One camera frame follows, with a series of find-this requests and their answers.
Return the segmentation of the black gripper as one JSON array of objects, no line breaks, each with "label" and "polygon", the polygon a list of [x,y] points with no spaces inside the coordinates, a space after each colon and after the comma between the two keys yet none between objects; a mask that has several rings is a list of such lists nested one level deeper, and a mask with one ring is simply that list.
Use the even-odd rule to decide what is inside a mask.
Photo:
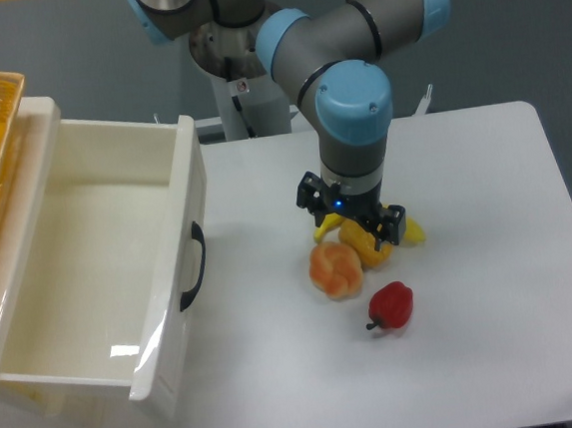
[{"label": "black gripper", "polygon": [[398,205],[384,206],[379,198],[380,183],[363,194],[347,195],[337,184],[328,187],[310,171],[297,185],[296,206],[314,216],[314,224],[320,226],[329,214],[357,221],[362,226],[375,226],[374,250],[380,251],[385,243],[400,245],[406,230],[406,208]]}]

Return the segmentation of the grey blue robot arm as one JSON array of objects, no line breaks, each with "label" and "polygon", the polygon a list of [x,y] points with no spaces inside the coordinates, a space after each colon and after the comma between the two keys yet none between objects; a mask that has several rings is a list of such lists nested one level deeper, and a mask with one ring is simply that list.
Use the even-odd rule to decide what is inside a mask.
[{"label": "grey blue robot arm", "polygon": [[450,0],[342,0],[313,18],[268,0],[127,0],[152,42],[183,37],[213,85],[225,137],[282,134],[300,111],[317,132],[318,174],[296,203],[321,223],[355,221],[399,244],[405,210],[380,198],[391,84],[379,60],[445,26]]}]

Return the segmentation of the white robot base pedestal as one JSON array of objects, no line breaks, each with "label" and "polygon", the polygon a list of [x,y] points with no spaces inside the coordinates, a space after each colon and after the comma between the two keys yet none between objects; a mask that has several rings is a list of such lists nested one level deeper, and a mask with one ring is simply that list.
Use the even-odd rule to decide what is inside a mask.
[{"label": "white robot base pedestal", "polygon": [[209,22],[189,36],[191,57],[211,81],[228,141],[291,131],[289,99],[256,53],[259,30],[270,14],[266,10],[244,28]]}]

